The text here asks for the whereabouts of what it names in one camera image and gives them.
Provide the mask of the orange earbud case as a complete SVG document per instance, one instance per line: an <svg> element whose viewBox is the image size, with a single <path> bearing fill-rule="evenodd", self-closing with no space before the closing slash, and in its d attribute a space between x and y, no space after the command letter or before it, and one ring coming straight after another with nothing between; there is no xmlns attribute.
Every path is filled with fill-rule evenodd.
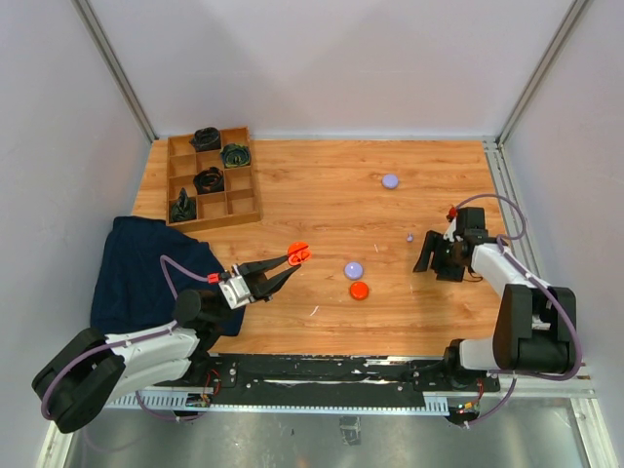
<svg viewBox="0 0 624 468"><path fill-rule="evenodd" d="M289 245L287 256L290 266L298 266L311 258L310 246L302 241L294 242Z"/></svg>
<svg viewBox="0 0 624 468"><path fill-rule="evenodd" d="M349 294L355 300L365 300L370 295L370 288L365 282L353 282L349 287Z"/></svg>

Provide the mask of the purple earbud case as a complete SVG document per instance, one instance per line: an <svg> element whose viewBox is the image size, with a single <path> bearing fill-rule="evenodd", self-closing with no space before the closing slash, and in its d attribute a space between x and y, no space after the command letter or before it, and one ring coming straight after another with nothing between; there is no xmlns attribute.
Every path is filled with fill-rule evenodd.
<svg viewBox="0 0 624 468"><path fill-rule="evenodd" d="M399 178L394 174L386 174L381 180L382 186L386 189L396 189L399 183Z"/></svg>
<svg viewBox="0 0 624 468"><path fill-rule="evenodd" d="M364 276L364 266L358 261L350 261L344 266L343 272L349 280L358 281Z"/></svg>

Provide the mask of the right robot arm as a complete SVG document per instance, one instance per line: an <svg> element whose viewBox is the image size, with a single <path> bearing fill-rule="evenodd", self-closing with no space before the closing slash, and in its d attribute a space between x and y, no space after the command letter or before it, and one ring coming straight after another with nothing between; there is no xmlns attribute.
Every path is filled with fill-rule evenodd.
<svg viewBox="0 0 624 468"><path fill-rule="evenodd" d="M574 292L550 285L521 264L501 235L489 234L484 209L453 209L448 221L445 232L426 232L413 271L431 269L438 281L456 283L473 273L492 287L500 304L492 336L458 338L447 347L444 383L465 389L477 371L574 377L582 364Z"/></svg>

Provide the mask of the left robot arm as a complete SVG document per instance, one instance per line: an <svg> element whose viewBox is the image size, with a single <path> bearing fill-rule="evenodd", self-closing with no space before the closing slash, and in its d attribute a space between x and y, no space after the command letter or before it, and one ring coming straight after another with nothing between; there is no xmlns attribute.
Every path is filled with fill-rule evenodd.
<svg viewBox="0 0 624 468"><path fill-rule="evenodd" d="M235 264L202 277L201 289L176 292L164 325L121 334L80 331L32 380L42 416L73 433L107 404L148 386L202 383L209 362L201 355L223 336L223 325L246 306L271 300L299 268L288 254Z"/></svg>

